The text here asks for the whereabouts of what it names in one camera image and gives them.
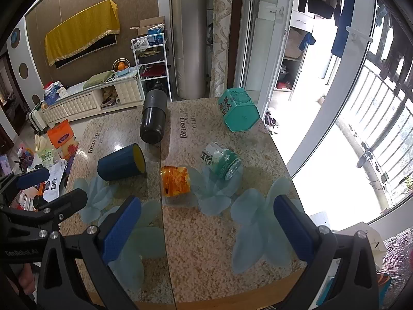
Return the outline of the left human hand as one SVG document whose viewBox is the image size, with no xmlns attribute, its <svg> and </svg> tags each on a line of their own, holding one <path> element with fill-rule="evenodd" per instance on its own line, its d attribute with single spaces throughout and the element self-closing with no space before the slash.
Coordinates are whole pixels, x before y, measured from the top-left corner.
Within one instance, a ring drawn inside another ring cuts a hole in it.
<svg viewBox="0 0 413 310">
<path fill-rule="evenodd" d="M 6 277 L 8 287 L 4 287 L 4 294 L 19 295 L 20 291 L 24 291 L 26 295 L 31 295 L 36 290 L 35 276 L 31 269 L 30 263 L 23 264 L 21 270 L 13 275 L 17 279 L 18 284 L 15 284 L 9 277 Z"/>
</svg>

